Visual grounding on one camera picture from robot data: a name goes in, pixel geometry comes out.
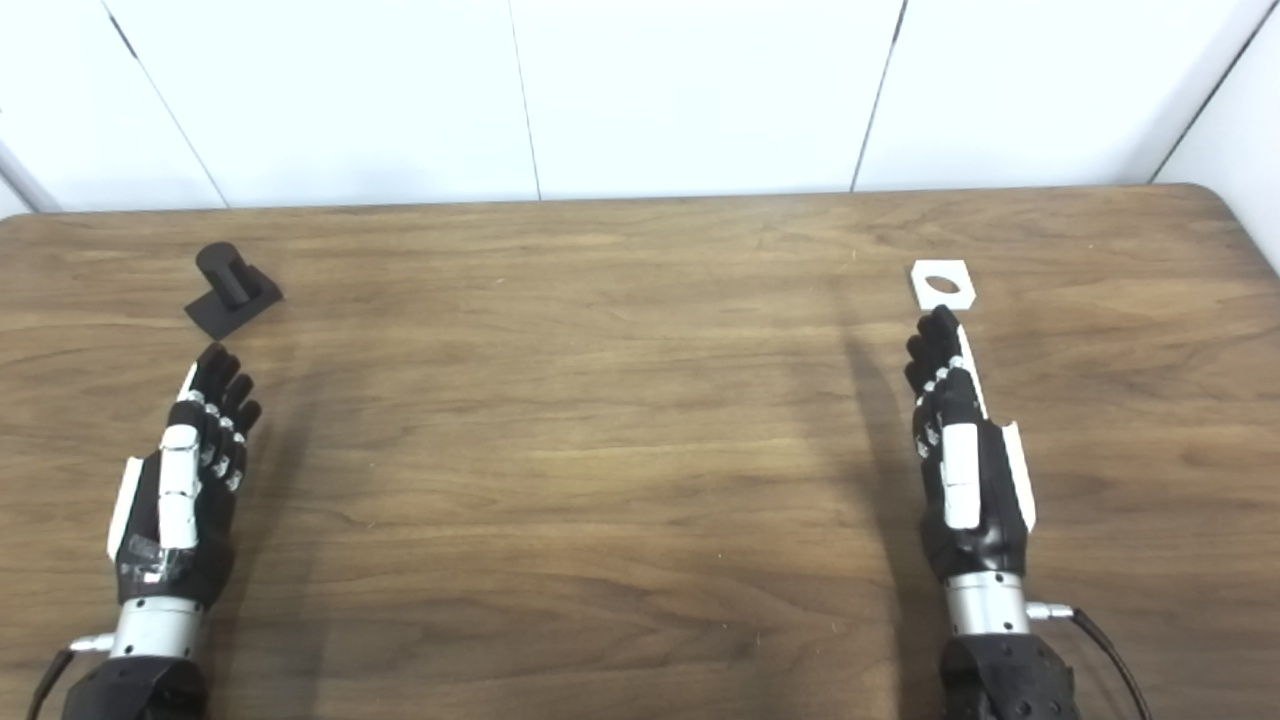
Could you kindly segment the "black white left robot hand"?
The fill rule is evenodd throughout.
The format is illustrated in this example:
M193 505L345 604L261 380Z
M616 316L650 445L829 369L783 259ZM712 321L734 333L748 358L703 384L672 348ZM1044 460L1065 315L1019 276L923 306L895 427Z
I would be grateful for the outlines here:
M230 537L262 407L253 379L224 345L191 365L157 447L128 457L106 551L120 605L173 597L210 609L236 565Z

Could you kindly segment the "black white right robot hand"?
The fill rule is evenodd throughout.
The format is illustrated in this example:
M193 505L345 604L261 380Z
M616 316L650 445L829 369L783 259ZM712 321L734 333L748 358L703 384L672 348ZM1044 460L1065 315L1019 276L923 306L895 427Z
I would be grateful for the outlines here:
M965 329L950 307L920 316L906 350L927 562L942 582L979 571L1024 577L1036 502L1016 425L991 419Z

